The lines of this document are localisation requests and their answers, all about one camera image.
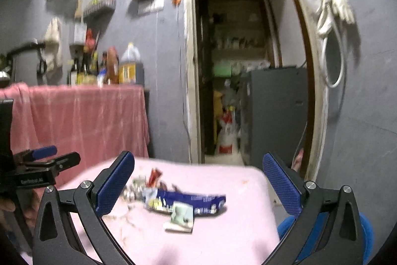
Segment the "blue snack wrapper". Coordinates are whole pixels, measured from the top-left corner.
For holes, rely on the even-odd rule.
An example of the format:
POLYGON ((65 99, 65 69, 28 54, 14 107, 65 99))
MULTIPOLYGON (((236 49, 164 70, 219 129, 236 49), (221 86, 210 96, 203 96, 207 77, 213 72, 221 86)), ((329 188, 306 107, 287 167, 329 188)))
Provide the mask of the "blue snack wrapper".
POLYGON ((145 188, 143 198, 149 209, 168 214, 176 203, 182 203, 192 206, 194 215, 215 215, 226 203, 226 195, 185 194, 159 188, 145 188))

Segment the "red snack wrapper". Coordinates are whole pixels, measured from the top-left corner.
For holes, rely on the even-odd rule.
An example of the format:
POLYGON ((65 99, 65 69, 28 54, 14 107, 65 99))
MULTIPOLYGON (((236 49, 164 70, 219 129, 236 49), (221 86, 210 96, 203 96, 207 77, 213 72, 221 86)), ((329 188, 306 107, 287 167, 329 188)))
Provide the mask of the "red snack wrapper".
POLYGON ((160 180, 160 177, 162 176, 162 172, 158 168, 152 168, 151 169, 151 174, 149 176, 149 179, 147 181, 147 187, 149 188, 155 188, 158 186, 158 181, 160 180))

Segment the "red plaid cloth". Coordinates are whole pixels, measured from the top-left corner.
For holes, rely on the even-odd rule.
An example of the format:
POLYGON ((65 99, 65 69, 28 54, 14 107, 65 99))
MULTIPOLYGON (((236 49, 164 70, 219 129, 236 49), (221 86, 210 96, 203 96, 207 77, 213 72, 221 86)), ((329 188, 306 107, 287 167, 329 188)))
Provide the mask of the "red plaid cloth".
POLYGON ((80 154, 78 166, 62 172, 61 186, 90 167, 130 151, 148 157, 149 125, 139 85, 28 86, 1 90, 13 100, 11 150, 54 145, 59 155, 80 154))

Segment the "crumpled silver foil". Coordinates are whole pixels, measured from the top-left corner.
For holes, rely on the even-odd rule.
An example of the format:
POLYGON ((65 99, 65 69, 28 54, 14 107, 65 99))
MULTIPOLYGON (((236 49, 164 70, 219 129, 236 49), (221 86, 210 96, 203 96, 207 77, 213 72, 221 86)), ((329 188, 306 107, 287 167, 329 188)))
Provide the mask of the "crumpled silver foil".
POLYGON ((145 201, 145 190, 147 181, 145 176, 138 176, 127 181, 121 197, 128 203, 134 201, 145 201))

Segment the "pink slipper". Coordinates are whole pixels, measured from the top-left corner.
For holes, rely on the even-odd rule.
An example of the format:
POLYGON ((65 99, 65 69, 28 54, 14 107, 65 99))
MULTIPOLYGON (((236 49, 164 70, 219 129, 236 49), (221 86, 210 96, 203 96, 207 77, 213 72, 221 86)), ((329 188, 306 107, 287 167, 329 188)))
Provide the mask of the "pink slipper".
POLYGON ((300 172, 301 164, 302 164, 302 160, 303 160, 303 155, 304 155, 304 149, 301 148, 299 150, 299 153, 293 159, 293 163, 291 165, 291 168, 293 170, 295 170, 297 173, 300 172))

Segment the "dark glass bottle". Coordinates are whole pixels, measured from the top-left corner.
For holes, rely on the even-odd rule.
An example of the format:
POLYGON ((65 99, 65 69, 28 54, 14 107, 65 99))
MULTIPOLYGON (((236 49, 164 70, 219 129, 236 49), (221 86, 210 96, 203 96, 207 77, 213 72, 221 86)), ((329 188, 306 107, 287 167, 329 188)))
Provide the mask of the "dark glass bottle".
POLYGON ((70 86, 76 86, 76 84, 77 84, 78 63, 79 63, 79 59, 74 58, 73 64, 71 65, 71 70, 69 71, 69 85, 70 86))

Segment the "hanging beige cloth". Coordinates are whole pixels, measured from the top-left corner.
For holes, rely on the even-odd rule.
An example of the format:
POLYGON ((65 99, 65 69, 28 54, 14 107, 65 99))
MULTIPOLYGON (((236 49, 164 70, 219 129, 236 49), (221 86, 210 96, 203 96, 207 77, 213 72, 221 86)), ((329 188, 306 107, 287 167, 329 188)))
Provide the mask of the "hanging beige cloth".
POLYGON ((45 49, 42 57, 46 62, 46 74, 50 74, 63 65, 63 52, 61 40, 61 21, 53 17, 43 37, 45 49))

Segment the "green white small packet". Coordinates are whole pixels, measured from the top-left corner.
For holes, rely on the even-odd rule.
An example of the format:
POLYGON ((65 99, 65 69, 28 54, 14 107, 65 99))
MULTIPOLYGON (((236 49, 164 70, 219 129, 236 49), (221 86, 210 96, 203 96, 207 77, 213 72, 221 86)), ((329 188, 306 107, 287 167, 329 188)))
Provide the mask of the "green white small packet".
POLYGON ((183 202, 174 202, 171 218, 165 230, 172 233, 192 233, 193 227, 193 206, 183 202))

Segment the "brown sauce bottle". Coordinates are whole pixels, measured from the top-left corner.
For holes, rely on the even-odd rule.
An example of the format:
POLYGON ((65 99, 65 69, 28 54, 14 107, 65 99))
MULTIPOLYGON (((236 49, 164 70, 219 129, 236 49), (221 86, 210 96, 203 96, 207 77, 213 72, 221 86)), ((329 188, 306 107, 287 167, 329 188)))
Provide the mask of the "brown sauce bottle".
POLYGON ((118 84, 118 52, 114 46, 107 51, 106 77, 109 84, 118 84))

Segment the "large cooking oil jug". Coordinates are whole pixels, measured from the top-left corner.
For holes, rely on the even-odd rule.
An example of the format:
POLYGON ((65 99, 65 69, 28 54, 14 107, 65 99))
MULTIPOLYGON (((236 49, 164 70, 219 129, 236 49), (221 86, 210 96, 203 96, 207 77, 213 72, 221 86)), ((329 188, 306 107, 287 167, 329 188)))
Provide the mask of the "large cooking oil jug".
POLYGON ((144 67, 141 61, 139 49, 130 42, 123 53, 118 67, 118 79, 120 84, 135 84, 144 86, 144 67))

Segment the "red white sack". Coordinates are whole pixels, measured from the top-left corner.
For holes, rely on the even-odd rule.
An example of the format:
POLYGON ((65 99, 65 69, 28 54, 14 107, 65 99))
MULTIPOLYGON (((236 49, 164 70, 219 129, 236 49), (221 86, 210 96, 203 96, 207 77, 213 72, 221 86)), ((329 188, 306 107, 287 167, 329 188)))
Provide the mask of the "red white sack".
POLYGON ((238 153, 238 127, 235 120, 235 107, 226 107, 223 115, 218 119, 218 123, 221 129, 217 135, 215 152, 218 155, 238 153))

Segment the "green box on shelf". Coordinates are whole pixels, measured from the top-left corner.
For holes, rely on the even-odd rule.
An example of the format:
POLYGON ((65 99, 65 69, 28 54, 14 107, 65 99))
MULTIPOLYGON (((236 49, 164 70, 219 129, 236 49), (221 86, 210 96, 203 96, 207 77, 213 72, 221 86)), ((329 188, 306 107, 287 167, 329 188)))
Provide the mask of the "green box on shelf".
POLYGON ((232 65, 228 62, 215 63, 213 65, 213 76, 214 77, 231 77, 232 76, 232 65))

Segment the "white rubber glove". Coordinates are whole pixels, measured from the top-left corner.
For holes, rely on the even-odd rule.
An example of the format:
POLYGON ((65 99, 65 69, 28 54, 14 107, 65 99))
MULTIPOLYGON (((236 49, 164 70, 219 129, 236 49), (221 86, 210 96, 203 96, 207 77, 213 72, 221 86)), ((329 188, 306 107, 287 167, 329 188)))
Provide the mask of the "white rubber glove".
POLYGON ((349 0, 320 0, 317 33, 324 39, 331 32, 336 17, 347 24, 354 24, 355 17, 349 0))

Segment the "wooden door frame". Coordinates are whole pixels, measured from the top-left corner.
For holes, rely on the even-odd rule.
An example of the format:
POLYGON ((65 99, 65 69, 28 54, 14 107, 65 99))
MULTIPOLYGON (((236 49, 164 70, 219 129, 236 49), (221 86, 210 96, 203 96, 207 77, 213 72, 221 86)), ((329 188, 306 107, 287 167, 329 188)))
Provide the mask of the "wooden door frame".
MULTIPOLYGON (((309 111, 307 122, 307 144, 301 165, 301 174, 306 180, 314 181, 324 149, 326 133, 326 85, 320 71, 320 39, 307 0, 293 0, 298 14, 303 44, 307 57, 309 111)), ((184 8, 185 39, 185 96, 188 132, 188 160, 201 163, 201 134, 199 116, 199 75, 197 64, 197 24, 195 0, 182 0, 184 8)))

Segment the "wall spice rack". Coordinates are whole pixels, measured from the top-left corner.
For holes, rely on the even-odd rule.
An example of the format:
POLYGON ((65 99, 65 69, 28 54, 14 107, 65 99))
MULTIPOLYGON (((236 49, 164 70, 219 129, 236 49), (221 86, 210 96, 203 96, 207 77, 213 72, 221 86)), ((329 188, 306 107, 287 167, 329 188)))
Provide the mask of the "wall spice rack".
POLYGON ((114 11, 116 0, 91 0, 83 10, 83 19, 88 20, 103 13, 114 11))

